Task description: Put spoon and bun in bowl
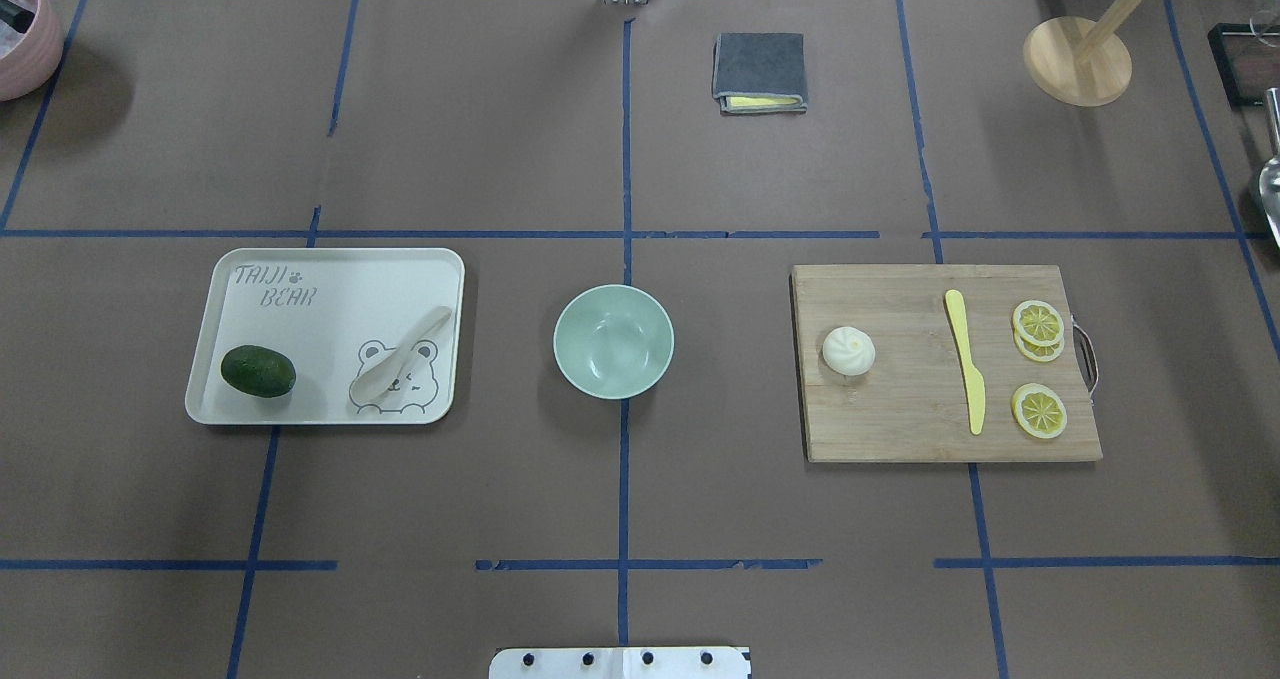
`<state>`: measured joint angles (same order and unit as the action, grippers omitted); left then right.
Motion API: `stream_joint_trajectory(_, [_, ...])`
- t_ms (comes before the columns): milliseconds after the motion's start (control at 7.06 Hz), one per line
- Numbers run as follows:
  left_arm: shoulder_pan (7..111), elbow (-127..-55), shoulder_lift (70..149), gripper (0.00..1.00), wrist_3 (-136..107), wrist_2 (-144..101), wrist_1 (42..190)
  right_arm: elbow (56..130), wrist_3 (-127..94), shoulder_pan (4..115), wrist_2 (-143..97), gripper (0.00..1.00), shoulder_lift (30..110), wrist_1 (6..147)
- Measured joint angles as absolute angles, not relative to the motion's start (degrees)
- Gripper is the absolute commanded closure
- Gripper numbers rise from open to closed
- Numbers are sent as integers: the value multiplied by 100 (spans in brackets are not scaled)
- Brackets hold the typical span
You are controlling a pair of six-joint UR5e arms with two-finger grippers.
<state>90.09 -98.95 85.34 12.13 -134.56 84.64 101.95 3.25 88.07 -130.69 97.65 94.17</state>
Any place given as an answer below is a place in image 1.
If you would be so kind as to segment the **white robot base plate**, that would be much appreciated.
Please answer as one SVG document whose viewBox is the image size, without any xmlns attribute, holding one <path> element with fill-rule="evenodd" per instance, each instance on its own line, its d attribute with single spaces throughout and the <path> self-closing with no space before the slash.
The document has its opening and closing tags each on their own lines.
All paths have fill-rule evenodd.
<svg viewBox="0 0 1280 679">
<path fill-rule="evenodd" d="M 733 646 L 507 648 L 489 678 L 750 678 L 750 650 Z"/>
</svg>

